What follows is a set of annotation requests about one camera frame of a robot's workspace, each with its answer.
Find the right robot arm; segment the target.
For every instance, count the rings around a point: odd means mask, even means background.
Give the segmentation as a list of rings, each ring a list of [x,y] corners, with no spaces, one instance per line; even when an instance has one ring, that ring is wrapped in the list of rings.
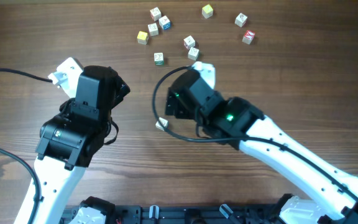
[[[358,177],[296,142],[260,109],[239,97],[224,99],[214,89],[214,69],[180,67],[168,89],[166,114],[192,119],[194,142],[228,144],[267,164],[306,195],[286,194],[270,223],[358,223]]]

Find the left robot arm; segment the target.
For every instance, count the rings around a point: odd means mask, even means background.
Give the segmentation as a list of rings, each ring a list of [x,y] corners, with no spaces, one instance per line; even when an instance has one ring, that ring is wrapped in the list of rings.
[[[30,183],[16,223],[58,223],[67,201],[83,177],[94,154],[117,124],[111,111],[130,92],[111,67],[86,66],[76,95],[43,124],[34,162],[38,180]]]

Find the plain white picture block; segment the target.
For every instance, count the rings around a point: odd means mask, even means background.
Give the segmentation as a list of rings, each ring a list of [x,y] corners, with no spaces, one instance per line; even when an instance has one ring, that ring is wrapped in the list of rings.
[[[197,49],[195,47],[191,47],[188,51],[188,58],[196,61],[198,59],[199,54],[200,54],[199,49]]]

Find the white block red edge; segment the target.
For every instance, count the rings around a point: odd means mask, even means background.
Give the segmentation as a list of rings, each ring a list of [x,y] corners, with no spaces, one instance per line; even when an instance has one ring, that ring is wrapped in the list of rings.
[[[148,25],[149,34],[151,37],[159,35],[158,26],[156,23]]]

